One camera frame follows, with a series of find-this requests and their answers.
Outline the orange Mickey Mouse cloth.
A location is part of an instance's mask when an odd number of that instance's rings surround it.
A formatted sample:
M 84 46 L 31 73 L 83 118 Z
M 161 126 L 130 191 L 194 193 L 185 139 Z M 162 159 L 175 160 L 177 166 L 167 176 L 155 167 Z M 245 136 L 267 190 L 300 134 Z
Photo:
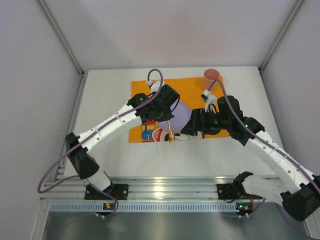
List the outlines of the orange Mickey Mouse cloth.
M 170 85 L 180 94 L 180 102 L 175 108 L 174 113 L 187 113 L 182 107 L 186 106 L 190 111 L 205 107 L 205 102 L 201 98 L 203 93 L 203 78 L 202 77 L 187 77 L 165 79 L 164 83 Z M 226 130 L 221 130 L 215 135 L 204 134 L 198 131 L 195 136 L 182 134 L 179 131 L 179 124 L 174 120 L 169 121 L 172 132 L 176 141 L 195 140 L 195 139 L 211 139 L 211 138 L 225 138 L 229 137 Z M 136 126 L 129 130 L 129 143 L 153 143 L 153 142 L 167 142 L 169 140 L 168 124 L 166 122 L 158 124 L 151 120 Z

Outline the pink plastic cup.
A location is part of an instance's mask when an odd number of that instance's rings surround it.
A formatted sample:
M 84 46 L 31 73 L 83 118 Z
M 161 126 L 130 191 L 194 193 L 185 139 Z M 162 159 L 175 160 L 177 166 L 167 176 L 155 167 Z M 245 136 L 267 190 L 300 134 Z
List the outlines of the pink plastic cup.
M 220 73 L 218 70 L 214 68 L 209 68 L 204 71 L 203 74 L 203 90 L 207 90 L 214 80 L 220 77 Z

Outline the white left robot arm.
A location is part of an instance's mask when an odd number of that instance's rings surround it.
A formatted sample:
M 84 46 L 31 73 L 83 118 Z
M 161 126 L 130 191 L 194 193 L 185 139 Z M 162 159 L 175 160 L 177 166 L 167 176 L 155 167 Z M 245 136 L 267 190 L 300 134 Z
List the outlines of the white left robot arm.
M 128 102 L 97 126 L 79 135 L 70 133 L 65 138 L 67 157 L 78 177 L 105 192 L 112 188 L 112 180 L 99 166 L 101 152 L 125 131 L 148 121 L 172 119 L 171 106 L 180 98 L 171 86 L 164 84 L 152 96 L 134 95 Z

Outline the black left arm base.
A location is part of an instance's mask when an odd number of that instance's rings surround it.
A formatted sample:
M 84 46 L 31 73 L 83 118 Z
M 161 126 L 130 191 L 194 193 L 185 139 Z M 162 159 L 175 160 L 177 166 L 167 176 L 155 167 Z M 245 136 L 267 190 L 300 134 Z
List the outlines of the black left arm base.
M 104 190 L 105 193 L 109 194 L 116 200 L 127 200 L 129 194 L 129 185 L 128 184 L 113 184 Z M 100 193 L 95 190 L 92 186 L 87 185 L 84 195 L 85 200 L 110 200 L 110 197 L 107 197 L 105 194 Z

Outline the lilac plate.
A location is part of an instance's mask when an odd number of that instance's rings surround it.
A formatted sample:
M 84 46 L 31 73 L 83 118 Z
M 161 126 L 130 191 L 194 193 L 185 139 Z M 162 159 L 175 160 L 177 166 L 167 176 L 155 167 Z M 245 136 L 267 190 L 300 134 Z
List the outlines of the lilac plate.
M 191 109 L 182 101 L 176 101 L 171 107 L 173 118 L 169 120 L 169 125 L 173 133 L 179 133 L 189 122 Z

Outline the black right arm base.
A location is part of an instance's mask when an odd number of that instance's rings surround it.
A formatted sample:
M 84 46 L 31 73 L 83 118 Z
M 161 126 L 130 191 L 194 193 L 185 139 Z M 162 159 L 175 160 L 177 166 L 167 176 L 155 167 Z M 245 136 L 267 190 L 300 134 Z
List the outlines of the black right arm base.
M 236 176 L 231 183 L 217 184 L 218 199 L 227 203 L 232 203 L 235 200 L 249 200 L 251 197 L 254 200 L 262 200 L 261 196 L 246 193 L 242 185 L 246 178 L 253 175 L 252 172 L 245 171 Z

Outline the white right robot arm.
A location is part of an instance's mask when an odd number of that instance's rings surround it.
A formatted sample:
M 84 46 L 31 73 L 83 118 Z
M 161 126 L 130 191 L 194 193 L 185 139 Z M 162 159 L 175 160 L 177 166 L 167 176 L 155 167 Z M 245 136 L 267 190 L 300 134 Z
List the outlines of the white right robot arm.
M 276 175 L 281 183 L 245 171 L 233 179 L 237 197 L 255 195 L 284 208 L 299 222 L 306 220 L 320 207 L 320 177 L 301 166 L 268 134 L 253 117 L 243 115 L 239 101 L 232 95 L 216 98 L 205 90 L 201 98 L 205 108 L 191 112 L 182 134 L 195 136 L 216 135 L 225 130 L 230 137 L 256 154 Z

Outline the gold ornate spoon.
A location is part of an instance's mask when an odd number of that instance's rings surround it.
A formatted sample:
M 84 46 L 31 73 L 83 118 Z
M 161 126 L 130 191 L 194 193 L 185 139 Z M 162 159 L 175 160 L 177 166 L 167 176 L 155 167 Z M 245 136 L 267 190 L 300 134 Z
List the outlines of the gold ornate spoon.
M 167 121 L 167 126 L 168 126 L 168 141 L 170 144 L 173 144 L 175 142 L 175 135 L 172 132 L 172 128 L 169 120 Z

